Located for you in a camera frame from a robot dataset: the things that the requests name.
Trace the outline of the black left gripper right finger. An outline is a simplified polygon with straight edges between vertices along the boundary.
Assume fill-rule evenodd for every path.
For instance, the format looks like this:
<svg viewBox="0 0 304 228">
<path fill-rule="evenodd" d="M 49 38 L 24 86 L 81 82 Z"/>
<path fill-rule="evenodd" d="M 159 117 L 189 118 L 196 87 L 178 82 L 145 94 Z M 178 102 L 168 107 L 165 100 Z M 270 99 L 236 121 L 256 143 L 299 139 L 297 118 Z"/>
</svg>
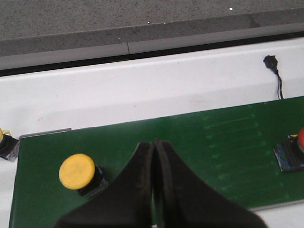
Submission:
<svg viewBox="0 0 304 228">
<path fill-rule="evenodd" d="M 265 228 L 256 214 L 203 182 L 169 141 L 154 141 L 154 198 L 161 228 Z"/>
</svg>

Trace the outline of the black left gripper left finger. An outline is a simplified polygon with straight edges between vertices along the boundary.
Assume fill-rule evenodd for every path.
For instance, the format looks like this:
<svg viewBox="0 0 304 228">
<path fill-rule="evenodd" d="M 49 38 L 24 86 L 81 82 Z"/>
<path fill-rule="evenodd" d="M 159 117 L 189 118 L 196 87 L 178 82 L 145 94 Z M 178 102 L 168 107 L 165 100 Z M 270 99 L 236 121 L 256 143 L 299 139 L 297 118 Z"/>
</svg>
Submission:
<svg viewBox="0 0 304 228">
<path fill-rule="evenodd" d="M 154 146 L 138 143 L 115 180 L 80 207 L 61 216 L 56 228 L 150 228 Z"/>
</svg>

